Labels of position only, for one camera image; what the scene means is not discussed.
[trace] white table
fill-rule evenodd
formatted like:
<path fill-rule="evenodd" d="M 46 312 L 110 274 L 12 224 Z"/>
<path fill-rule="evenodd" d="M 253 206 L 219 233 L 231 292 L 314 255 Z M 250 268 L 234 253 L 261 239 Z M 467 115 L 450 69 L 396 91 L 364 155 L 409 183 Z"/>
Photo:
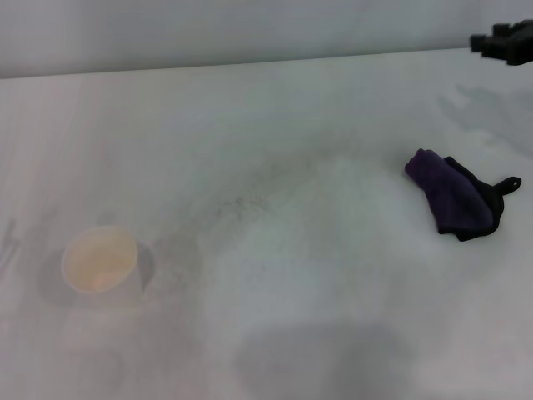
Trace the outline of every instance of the white table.
<path fill-rule="evenodd" d="M 531 398 L 532 111 L 465 50 L 0 81 L 1 397 Z M 495 234 L 436 233 L 418 148 L 524 179 Z M 59 273 L 107 223 L 135 307 Z"/>

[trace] white wall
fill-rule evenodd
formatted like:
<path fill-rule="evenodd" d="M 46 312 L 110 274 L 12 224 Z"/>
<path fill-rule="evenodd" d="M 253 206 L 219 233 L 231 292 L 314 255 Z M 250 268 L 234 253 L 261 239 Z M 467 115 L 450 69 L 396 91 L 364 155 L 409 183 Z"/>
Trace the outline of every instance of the white wall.
<path fill-rule="evenodd" d="M 528 0 L 2 0 L 0 78 L 464 47 L 528 17 Z"/>

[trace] white surface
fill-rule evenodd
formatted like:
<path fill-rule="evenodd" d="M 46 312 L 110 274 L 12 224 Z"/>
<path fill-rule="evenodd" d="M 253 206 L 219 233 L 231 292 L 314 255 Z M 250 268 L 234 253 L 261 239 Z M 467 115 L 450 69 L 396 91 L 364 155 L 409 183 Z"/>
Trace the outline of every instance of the white surface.
<path fill-rule="evenodd" d="M 531 398 L 531 77 L 450 50 L 0 82 L 2 398 Z M 523 177 L 495 234 L 436 233 L 417 148 Z M 141 306 L 62 282 L 96 223 L 138 239 Z"/>
<path fill-rule="evenodd" d="M 2 0 L 0 78 L 465 47 L 528 0 Z"/>

